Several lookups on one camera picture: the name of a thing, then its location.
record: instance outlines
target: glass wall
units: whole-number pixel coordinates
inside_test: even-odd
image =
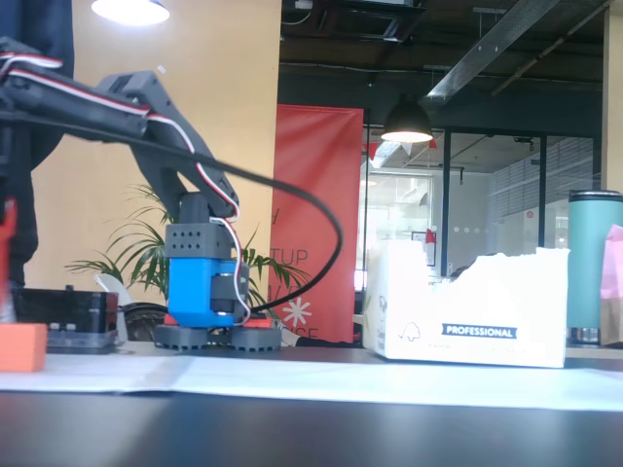
[[[453,133],[448,274],[538,244],[540,139]]]
[[[376,169],[370,166],[366,228],[363,172],[359,193],[357,270],[363,269],[364,237],[365,248],[370,251],[383,240],[411,240],[414,233],[425,233],[432,228],[432,202],[433,177],[430,173],[408,168]],[[355,277],[358,288],[362,277],[361,272]]]
[[[437,245],[431,275],[469,267],[478,256],[568,247],[568,192],[599,188],[590,138],[546,138],[545,222],[539,226],[540,136],[451,134],[448,243],[443,245],[444,136],[435,144],[401,147],[383,166],[362,162],[355,284],[364,286],[364,254],[388,239],[414,239],[431,230]]]
[[[545,196],[546,248],[568,247],[568,192],[599,188],[600,174],[594,173],[593,140],[590,138],[547,138]]]

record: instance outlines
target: teal thermos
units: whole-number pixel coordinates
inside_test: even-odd
[[[576,342],[599,343],[605,238],[614,224],[623,226],[623,195],[572,191],[568,201],[569,336]]]

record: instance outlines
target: pink bag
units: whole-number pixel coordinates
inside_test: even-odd
[[[602,345],[623,343],[623,228],[605,239],[602,272]]]

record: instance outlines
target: dark table surface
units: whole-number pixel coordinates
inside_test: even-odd
[[[270,358],[383,362],[344,349]],[[568,366],[623,371],[615,360]],[[621,466],[623,413],[0,393],[0,465]]]

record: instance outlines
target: ceiling lamp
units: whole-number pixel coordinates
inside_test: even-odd
[[[168,10],[157,0],[95,0],[92,10],[125,26],[149,26],[169,17]]]
[[[403,94],[398,105],[389,112],[381,138],[398,143],[430,141],[432,139],[430,120],[415,99]]]

